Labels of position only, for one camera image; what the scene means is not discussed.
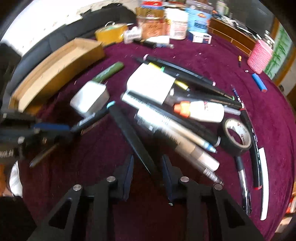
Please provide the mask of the black marker red cap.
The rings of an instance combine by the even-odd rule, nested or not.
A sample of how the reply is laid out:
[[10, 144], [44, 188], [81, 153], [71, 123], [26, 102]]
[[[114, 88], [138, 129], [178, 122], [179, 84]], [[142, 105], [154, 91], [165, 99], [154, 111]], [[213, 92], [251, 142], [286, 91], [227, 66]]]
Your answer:
[[249, 149], [251, 163], [252, 163], [252, 174], [253, 174], [253, 187], [255, 190], [259, 190], [262, 188], [262, 170], [261, 170], [261, 161], [259, 156], [258, 144], [257, 144], [257, 136], [255, 134], [255, 130], [251, 119], [248, 115], [248, 112], [245, 108], [240, 109], [240, 119], [247, 127], [251, 136], [251, 147]]

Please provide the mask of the small yellow black item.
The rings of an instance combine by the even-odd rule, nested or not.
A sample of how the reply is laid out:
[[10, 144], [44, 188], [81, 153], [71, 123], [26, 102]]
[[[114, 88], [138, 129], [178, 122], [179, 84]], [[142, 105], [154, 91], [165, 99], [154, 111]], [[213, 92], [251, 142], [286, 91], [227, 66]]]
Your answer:
[[238, 56], [238, 66], [241, 68], [241, 61], [242, 61], [242, 56]]

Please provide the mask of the black lipstick tube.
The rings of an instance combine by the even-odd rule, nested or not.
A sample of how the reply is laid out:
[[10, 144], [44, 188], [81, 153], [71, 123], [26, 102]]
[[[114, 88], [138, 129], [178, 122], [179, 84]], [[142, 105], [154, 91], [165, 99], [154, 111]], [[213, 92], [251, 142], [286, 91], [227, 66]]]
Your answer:
[[141, 39], [133, 39], [132, 41], [135, 44], [146, 46], [151, 49], [156, 49], [156, 48], [169, 48], [169, 49], [174, 49], [173, 44], [163, 44], [163, 43], [155, 43], [151, 41], [146, 41], [146, 40], [141, 40]]

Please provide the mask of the cardboard tray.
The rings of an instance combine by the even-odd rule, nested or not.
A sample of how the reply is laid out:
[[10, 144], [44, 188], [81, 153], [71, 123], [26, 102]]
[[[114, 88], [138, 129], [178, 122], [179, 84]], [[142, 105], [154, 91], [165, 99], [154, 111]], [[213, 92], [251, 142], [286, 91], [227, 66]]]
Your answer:
[[36, 114], [65, 84], [104, 56], [102, 42], [75, 38], [28, 74], [11, 95], [8, 108]]

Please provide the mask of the clear gel pen black grip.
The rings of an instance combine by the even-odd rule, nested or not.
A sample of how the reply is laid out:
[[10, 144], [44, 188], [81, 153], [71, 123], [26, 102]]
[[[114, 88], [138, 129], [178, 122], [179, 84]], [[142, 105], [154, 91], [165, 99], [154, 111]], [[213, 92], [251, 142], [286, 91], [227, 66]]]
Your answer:
[[247, 178], [245, 174], [245, 168], [242, 162], [242, 159], [240, 156], [235, 156], [234, 157], [235, 164], [236, 164], [236, 169], [238, 172], [238, 177], [239, 177], [239, 182], [240, 182], [240, 188], [241, 188], [241, 196], [242, 196], [242, 207], [245, 213], [250, 216], [252, 212], [252, 207], [251, 207], [251, 197], [250, 197], [250, 192], [248, 190], [247, 186]]

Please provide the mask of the black leather sofa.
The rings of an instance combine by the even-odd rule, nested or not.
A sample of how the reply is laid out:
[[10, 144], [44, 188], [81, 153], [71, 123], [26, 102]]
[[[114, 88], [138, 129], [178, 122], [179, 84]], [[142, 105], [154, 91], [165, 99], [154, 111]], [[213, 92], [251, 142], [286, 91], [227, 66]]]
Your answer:
[[46, 57], [75, 38], [93, 38], [99, 28], [108, 22], [136, 24], [136, 15], [121, 3], [111, 3], [101, 9], [88, 10], [82, 19], [69, 25], [62, 25], [34, 45], [20, 60], [6, 85], [1, 100], [2, 108], [8, 108], [10, 97], [24, 78]]

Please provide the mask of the white paint marker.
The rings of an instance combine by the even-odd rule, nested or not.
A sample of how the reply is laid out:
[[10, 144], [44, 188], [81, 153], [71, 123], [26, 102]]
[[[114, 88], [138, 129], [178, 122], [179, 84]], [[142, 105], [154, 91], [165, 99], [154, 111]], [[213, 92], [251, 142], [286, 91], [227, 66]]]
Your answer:
[[182, 156], [195, 169], [207, 176], [214, 183], [224, 185], [224, 182], [215, 174], [219, 162], [181, 134], [169, 127], [150, 110], [141, 108], [135, 116], [137, 123], [151, 133], [155, 138], [164, 141], [175, 152]]

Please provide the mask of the white glue bottle orange cap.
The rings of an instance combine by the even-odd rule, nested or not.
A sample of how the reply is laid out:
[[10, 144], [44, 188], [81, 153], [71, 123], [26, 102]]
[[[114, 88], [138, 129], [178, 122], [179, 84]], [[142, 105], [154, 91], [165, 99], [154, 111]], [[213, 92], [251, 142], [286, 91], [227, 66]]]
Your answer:
[[181, 101], [174, 104], [174, 112], [201, 122], [220, 123], [224, 118], [224, 106], [208, 101]]

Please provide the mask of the black electrical tape roll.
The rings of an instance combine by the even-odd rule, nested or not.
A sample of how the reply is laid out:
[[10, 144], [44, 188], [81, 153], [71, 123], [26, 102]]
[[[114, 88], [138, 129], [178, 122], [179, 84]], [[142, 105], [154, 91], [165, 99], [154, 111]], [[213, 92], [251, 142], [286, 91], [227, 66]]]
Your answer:
[[220, 146], [232, 156], [240, 156], [252, 145], [251, 134], [247, 127], [235, 118], [226, 118], [218, 129]]

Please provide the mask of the pink knitted bottle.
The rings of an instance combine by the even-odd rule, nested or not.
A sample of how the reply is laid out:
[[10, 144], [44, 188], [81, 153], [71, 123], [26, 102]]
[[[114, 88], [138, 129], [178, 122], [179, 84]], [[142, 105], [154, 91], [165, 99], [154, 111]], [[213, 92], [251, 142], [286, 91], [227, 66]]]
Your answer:
[[275, 41], [270, 37], [269, 31], [267, 30], [264, 33], [264, 37], [256, 42], [247, 60], [248, 66], [256, 74], [261, 74], [268, 65], [273, 55], [274, 43]]

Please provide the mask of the white metal cube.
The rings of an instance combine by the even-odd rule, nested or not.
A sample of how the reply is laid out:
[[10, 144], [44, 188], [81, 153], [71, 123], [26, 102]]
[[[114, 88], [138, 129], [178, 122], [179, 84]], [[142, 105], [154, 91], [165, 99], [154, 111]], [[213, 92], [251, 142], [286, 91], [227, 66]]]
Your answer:
[[105, 84], [88, 81], [71, 99], [70, 106], [86, 118], [101, 110], [108, 100], [109, 93]]

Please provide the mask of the yellow highlighter pen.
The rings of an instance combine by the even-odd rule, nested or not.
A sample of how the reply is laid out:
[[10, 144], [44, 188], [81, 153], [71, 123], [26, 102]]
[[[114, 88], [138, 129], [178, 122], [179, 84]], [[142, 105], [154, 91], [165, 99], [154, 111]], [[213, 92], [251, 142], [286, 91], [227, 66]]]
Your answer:
[[149, 63], [148, 66], [154, 67], [156, 69], [158, 69], [159, 71], [162, 72], [163, 77], [166, 78], [166, 80], [170, 80], [171, 82], [173, 81], [174, 84], [178, 85], [178, 87], [180, 87], [181, 89], [185, 90], [185, 91], [189, 91], [189, 86], [186, 85], [184, 82], [181, 82], [179, 80], [177, 80], [176, 78], [174, 78], [173, 76], [165, 73], [165, 68], [164, 67], [159, 67], [156, 64], [153, 63]]

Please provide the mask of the yellow tape roll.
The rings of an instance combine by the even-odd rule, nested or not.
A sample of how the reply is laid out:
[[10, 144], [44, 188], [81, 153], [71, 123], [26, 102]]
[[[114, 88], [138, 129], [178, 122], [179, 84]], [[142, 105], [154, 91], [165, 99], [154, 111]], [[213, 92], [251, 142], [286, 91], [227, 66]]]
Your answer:
[[108, 22], [104, 27], [95, 31], [95, 38], [101, 42], [103, 46], [123, 41], [123, 34], [128, 30], [127, 24], [116, 24]]

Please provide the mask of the white plastic jar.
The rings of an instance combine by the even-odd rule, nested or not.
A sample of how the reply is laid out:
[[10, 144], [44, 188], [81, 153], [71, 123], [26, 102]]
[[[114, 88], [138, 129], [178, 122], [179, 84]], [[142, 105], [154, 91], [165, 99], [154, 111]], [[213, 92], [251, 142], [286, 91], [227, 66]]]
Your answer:
[[165, 9], [169, 21], [169, 36], [174, 40], [184, 40], [188, 29], [188, 13], [180, 9]]

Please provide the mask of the blue white canister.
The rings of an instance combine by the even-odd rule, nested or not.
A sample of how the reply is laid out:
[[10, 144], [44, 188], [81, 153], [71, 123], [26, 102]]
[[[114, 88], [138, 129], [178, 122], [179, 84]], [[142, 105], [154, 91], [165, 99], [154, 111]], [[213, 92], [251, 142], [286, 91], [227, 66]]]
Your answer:
[[185, 12], [188, 14], [188, 31], [207, 33], [213, 7], [198, 1], [186, 1]]

